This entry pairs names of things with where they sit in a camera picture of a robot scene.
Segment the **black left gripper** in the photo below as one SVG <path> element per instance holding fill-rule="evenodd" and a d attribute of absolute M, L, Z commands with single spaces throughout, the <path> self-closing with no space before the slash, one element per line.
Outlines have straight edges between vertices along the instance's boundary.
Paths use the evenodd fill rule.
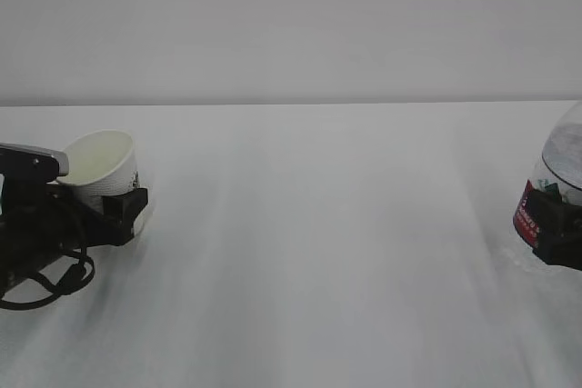
<path fill-rule="evenodd" d="M 135 237 L 135 220 L 148 205 L 146 188 L 102 196 L 98 212 L 51 184 L 5 181 L 1 191 L 1 295 L 30 280 L 47 300 L 76 293 L 91 282 L 88 247 L 123 246 Z M 73 260 L 53 283 L 42 270 Z"/>

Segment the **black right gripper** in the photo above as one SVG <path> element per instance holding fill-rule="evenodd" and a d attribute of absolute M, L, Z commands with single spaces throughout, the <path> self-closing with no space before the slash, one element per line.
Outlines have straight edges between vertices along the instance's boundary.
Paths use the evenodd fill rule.
<path fill-rule="evenodd" d="M 526 189 L 519 202 L 519 236 L 537 243 L 534 255 L 547 265 L 581 269 L 581 206 L 556 193 Z"/>

